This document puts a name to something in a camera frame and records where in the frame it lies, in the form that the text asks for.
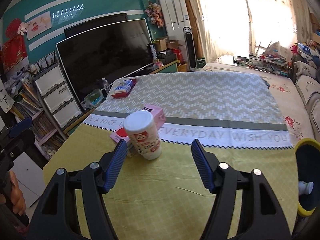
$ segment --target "green cabinet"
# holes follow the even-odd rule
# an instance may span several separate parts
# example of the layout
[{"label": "green cabinet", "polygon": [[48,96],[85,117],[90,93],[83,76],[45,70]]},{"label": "green cabinet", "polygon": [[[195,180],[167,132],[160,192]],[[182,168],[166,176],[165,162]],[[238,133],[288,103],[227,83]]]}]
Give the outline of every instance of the green cabinet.
[{"label": "green cabinet", "polygon": [[160,70],[158,73],[175,73],[175,72],[178,72],[178,70],[177,70],[177,63],[174,63],[174,64],[172,64],[171,66],[166,67],[166,68],[163,69],[163,70]]}]

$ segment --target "bookshelf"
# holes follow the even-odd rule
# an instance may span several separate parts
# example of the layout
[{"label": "bookshelf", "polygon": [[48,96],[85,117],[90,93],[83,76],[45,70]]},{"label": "bookshelf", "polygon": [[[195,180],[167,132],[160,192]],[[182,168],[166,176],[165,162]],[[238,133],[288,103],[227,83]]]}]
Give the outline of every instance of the bookshelf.
[{"label": "bookshelf", "polygon": [[10,111],[17,122],[31,117],[33,125],[30,129],[36,136],[35,146],[47,160],[50,160],[67,137],[58,127],[42,100],[39,99],[32,82],[23,82],[21,89],[14,96],[14,101]]}]

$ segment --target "sofa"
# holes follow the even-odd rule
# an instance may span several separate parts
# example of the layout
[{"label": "sofa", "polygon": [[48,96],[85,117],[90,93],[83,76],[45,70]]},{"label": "sofa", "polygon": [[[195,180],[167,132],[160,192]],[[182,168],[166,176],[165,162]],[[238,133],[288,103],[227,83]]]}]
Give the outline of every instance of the sofa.
[{"label": "sofa", "polygon": [[317,81],[317,73],[319,71],[304,63],[300,55],[293,55],[289,77],[308,112],[315,139],[320,142],[320,83]]}]

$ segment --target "white flower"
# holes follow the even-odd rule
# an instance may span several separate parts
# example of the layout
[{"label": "white flower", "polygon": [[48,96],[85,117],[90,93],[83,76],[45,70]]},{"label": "white flower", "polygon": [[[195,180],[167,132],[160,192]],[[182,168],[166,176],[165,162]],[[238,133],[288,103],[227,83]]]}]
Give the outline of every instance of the white flower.
[{"label": "white flower", "polygon": [[18,28],[18,34],[24,36],[24,34],[28,31],[28,24],[25,24],[24,22],[20,23],[20,26]]}]

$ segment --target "teal wall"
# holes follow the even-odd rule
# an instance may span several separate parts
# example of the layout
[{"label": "teal wall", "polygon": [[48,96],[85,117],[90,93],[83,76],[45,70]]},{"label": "teal wall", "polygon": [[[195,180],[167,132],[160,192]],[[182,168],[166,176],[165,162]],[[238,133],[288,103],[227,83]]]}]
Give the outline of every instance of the teal wall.
[{"label": "teal wall", "polygon": [[[16,18],[21,19],[21,21],[25,21],[24,17],[26,14],[30,13],[31,11],[46,5],[50,2],[53,2],[55,0],[22,0],[15,4],[13,7],[8,9],[5,14],[4,14],[4,28],[3,28],[3,33],[5,32],[8,24]],[[66,8],[74,7],[77,5],[82,5],[84,6],[84,9],[81,10],[81,12],[78,12],[76,16],[68,21],[64,21],[62,23],[59,23],[57,21],[54,21],[52,19],[52,28],[46,30],[45,32],[35,36],[31,40],[27,40],[27,37],[25,35],[25,45],[27,49],[27,54],[29,61],[31,63],[36,62],[37,60],[41,59],[45,55],[49,54],[50,52],[55,50],[55,44],[59,41],[62,41],[65,39],[64,34],[60,34],[42,45],[38,46],[37,48],[33,49],[32,51],[29,51],[28,46],[40,39],[41,37],[49,34],[50,32],[53,32],[57,29],[60,29],[66,25],[70,25],[74,22],[77,22],[82,19],[86,19],[89,17],[94,17],[97,15],[102,15],[102,14],[107,14],[107,13],[114,13],[114,12],[119,12],[119,11],[127,11],[127,10],[144,10],[146,6],[148,5],[148,0],[71,0],[67,1],[65,3],[61,3],[59,5],[53,6],[49,9],[46,9],[37,15],[31,17],[27,21],[33,19],[34,17],[37,17],[38,15],[50,11],[51,16],[53,12],[61,11],[61,10],[66,10]],[[164,35],[164,30],[163,29],[158,29],[155,25],[152,25],[146,14],[136,14],[136,15],[128,15],[128,18],[131,19],[140,19],[140,18],[145,18],[147,20],[150,34],[152,38],[160,37]],[[3,41],[6,42],[8,38],[6,38],[5,34],[3,34]]]}]

